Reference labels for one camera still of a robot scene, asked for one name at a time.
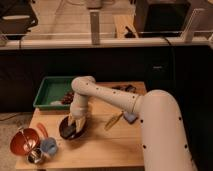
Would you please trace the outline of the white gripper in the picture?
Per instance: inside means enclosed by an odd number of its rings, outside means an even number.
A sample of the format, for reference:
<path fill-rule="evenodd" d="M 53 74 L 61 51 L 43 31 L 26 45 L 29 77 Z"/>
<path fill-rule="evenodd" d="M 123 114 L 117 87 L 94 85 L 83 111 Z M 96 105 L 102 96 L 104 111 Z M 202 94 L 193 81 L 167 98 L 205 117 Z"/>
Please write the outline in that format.
<path fill-rule="evenodd" d="M 68 126 L 71 126 L 74 123 L 74 119 L 78 119 L 76 121 L 76 130 L 81 131 L 86 122 L 86 119 L 82 117 L 86 116 L 87 108 L 85 106 L 72 103 L 70 105 L 70 113 L 71 115 L 68 116 Z"/>

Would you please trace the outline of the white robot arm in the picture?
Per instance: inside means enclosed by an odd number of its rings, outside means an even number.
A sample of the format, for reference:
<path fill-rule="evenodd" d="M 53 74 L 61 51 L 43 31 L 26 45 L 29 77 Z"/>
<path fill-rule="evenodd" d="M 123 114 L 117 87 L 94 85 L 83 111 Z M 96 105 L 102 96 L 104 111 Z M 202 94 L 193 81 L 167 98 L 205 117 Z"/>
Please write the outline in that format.
<path fill-rule="evenodd" d="M 71 87 L 74 99 L 70 114 L 75 120 L 87 115 L 90 96 L 139 116 L 145 171 L 198 171 L 179 105 L 167 91 L 129 93 L 99 86 L 92 76 L 76 77 Z"/>

